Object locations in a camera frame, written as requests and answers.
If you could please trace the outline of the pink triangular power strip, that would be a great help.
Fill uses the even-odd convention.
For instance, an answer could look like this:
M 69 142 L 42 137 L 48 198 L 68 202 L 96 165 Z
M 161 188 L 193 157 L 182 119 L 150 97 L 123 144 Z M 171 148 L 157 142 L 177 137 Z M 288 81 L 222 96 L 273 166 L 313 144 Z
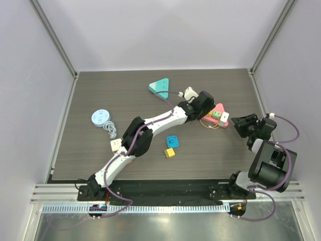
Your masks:
M 229 113 L 225 111 L 222 103 L 216 104 L 216 106 L 207 113 L 201 120 L 213 124 L 212 128 L 227 128 L 229 123 Z

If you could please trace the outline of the white charger plug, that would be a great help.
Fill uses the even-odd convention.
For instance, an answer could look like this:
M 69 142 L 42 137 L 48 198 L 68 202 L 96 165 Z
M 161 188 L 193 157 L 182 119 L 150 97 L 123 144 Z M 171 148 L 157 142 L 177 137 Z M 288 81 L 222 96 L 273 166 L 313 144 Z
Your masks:
M 228 118 L 229 118 L 229 113 L 223 112 L 221 115 L 220 121 L 223 123 L 226 123 L 228 121 Z

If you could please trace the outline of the green charger plug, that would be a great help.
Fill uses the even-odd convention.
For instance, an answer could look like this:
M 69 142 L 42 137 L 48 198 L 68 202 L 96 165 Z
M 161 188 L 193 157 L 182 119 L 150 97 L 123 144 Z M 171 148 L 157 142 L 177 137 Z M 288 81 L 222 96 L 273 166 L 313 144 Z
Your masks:
M 212 118 L 220 119 L 220 117 L 221 117 L 221 112 L 214 110 L 212 113 Z

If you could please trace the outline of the blue plug adapter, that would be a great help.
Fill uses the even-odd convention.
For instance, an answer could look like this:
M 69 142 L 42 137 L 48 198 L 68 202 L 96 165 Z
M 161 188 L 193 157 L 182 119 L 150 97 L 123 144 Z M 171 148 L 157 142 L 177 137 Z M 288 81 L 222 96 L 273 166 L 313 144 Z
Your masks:
M 177 148 L 179 146 L 179 140 L 178 137 L 173 136 L 167 136 L 166 137 L 166 144 L 168 148 Z

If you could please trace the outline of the teal triangular power strip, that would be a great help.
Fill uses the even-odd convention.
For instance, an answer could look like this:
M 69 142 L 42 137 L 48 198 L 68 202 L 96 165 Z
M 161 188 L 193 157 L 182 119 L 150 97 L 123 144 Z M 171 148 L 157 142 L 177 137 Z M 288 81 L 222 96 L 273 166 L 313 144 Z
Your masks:
M 155 81 L 148 85 L 148 89 L 152 93 L 160 92 L 158 95 L 164 99 L 168 99 L 169 96 L 169 79 L 163 78 L 161 80 Z

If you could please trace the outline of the yellow plug adapter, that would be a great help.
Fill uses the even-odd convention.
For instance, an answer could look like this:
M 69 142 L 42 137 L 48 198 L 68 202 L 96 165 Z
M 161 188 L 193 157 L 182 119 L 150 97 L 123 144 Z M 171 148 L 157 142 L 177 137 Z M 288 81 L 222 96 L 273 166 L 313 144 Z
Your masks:
M 175 151 L 173 148 L 168 148 L 164 150 L 163 156 L 167 159 L 172 158 L 176 155 Z

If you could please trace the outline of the white cube socket adapter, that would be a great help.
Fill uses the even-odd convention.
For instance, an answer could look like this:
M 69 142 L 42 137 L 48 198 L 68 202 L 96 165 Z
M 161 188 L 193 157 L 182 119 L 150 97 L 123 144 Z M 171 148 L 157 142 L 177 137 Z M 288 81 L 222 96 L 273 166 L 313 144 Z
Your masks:
M 122 142 L 122 139 L 119 138 L 119 139 L 114 139 L 114 140 L 111 140 L 110 141 L 110 146 L 111 146 L 111 150 L 112 152 L 115 154 L 119 148 L 121 147 L 121 142 Z

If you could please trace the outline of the light blue round power strip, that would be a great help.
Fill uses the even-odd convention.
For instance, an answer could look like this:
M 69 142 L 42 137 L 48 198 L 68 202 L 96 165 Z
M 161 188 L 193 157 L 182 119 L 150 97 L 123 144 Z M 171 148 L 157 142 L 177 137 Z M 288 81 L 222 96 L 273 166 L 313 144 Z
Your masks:
M 91 121 L 96 127 L 103 127 L 103 125 L 111 120 L 109 111 L 105 109 L 99 109 L 95 111 L 91 116 Z

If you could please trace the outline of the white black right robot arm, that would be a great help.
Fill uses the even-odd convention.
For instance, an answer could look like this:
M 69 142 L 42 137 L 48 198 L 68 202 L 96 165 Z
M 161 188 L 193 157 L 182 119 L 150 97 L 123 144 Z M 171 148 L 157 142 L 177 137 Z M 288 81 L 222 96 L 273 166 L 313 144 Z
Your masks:
M 273 141 L 271 134 L 276 129 L 274 120 L 279 118 L 288 122 L 296 130 L 296 136 L 287 141 Z M 285 148 L 284 144 L 296 141 L 299 129 L 290 120 L 268 113 L 262 119 L 256 114 L 233 117 L 234 128 L 242 138 L 247 138 L 248 149 L 255 154 L 249 171 L 238 171 L 230 176 L 226 186 L 231 198 L 245 198 L 251 190 L 260 188 L 267 191 L 284 192 L 290 184 L 297 153 Z

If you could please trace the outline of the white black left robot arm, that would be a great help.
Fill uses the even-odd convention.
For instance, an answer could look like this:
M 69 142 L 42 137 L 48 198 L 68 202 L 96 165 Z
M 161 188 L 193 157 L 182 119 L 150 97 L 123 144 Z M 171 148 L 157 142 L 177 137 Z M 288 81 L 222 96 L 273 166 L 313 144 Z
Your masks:
M 133 159 L 144 155 L 156 135 L 178 125 L 199 121 L 215 107 L 214 98 L 206 91 L 196 93 L 188 87 L 176 94 L 184 100 L 176 106 L 170 104 L 169 111 L 151 118 L 138 116 L 132 120 L 122 136 L 118 151 L 87 181 L 88 193 L 94 200 L 99 201 L 106 196 L 107 188 L 118 173 Z

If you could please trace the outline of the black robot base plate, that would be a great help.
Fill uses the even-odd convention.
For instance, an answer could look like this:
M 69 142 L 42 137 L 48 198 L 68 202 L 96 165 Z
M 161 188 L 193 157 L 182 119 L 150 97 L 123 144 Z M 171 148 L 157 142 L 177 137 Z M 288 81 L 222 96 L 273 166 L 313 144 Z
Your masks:
M 213 201 L 230 199 L 254 200 L 256 195 L 248 191 L 234 191 L 228 188 L 226 179 L 189 180 L 115 180 L 110 186 L 118 196 L 143 201 L 173 201 L 175 198 L 193 197 L 194 200 Z

